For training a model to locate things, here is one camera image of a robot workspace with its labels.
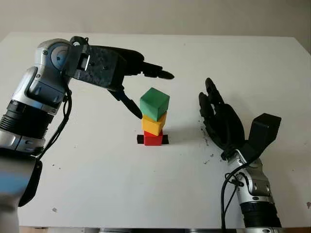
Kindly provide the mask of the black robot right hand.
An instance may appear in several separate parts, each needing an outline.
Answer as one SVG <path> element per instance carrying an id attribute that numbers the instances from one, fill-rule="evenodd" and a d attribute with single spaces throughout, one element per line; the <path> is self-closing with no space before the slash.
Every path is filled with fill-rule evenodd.
<path id="1" fill-rule="evenodd" d="M 211 78 L 205 81 L 207 94 L 199 94 L 200 114 L 212 141 L 223 150 L 221 158 L 230 159 L 245 142 L 242 122 L 234 109 L 224 102 Z"/>

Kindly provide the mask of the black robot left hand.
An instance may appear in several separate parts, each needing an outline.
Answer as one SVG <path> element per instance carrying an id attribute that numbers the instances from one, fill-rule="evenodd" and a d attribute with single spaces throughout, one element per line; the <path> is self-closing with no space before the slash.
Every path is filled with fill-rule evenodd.
<path id="1" fill-rule="evenodd" d="M 107 47 L 107 49 L 113 50 L 126 61 L 126 67 L 123 72 L 124 76 L 134 76 L 143 73 L 145 77 L 150 78 L 161 78 L 165 80 L 172 80 L 174 78 L 174 75 L 163 70 L 163 67 L 145 62 L 144 56 L 138 51 L 116 47 Z M 109 92 L 117 101 L 121 101 L 137 118 L 142 119 L 141 110 L 133 100 L 126 96 L 123 87 L 120 91 L 109 90 Z"/>

